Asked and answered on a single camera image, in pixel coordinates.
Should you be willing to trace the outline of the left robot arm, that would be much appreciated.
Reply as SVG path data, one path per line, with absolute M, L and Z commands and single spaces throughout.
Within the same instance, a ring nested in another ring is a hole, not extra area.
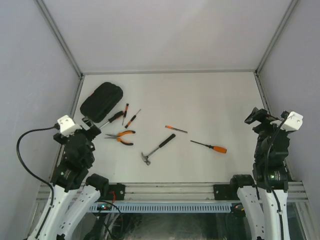
M 109 196 L 109 180 L 96 173 L 88 176 L 95 161 L 93 140 L 101 130 L 87 117 L 84 129 L 65 115 L 58 119 L 54 140 L 64 146 L 63 158 L 50 182 L 43 213 L 29 240 L 69 240 L 86 212 L 97 200 Z

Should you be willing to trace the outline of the black plastic tool case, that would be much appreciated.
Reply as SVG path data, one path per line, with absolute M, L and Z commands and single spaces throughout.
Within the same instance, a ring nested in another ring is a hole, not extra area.
M 121 87 L 104 82 L 80 106 L 80 112 L 94 123 L 100 123 L 123 97 Z

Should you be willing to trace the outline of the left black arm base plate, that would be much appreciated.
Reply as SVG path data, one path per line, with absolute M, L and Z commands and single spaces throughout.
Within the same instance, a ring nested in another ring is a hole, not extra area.
M 109 184 L 106 193 L 100 196 L 100 199 L 106 201 L 123 201 L 125 199 L 126 186 L 121 183 Z

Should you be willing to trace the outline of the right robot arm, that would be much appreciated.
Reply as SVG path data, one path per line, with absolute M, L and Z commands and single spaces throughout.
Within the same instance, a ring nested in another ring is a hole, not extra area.
M 289 133 L 282 128 L 288 112 L 278 119 L 265 109 L 253 108 L 245 123 L 258 135 L 252 174 L 235 174 L 230 195 L 240 203 L 254 240 L 290 239 L 287 201 L 289 180 L 284 164 L 289 155 Z

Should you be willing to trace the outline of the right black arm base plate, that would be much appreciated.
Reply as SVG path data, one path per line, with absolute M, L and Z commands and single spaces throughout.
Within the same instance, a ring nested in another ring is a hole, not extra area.
M 237 193 L 229 184 L 214 184 L 213 194 L 216 201 L 235 201 L 239 200 Z

